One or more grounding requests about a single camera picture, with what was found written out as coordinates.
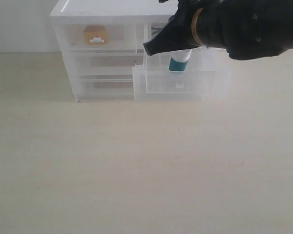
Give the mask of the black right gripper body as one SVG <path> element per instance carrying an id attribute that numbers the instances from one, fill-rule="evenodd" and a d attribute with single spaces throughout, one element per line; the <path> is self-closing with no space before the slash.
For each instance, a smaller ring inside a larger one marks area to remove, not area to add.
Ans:
<path id="1" fill-rule="evenodd" d="M 182 0 L 175 20 L 186 45 L 225 49 L 235 60 L 293 49 L 293 0 Z"/>

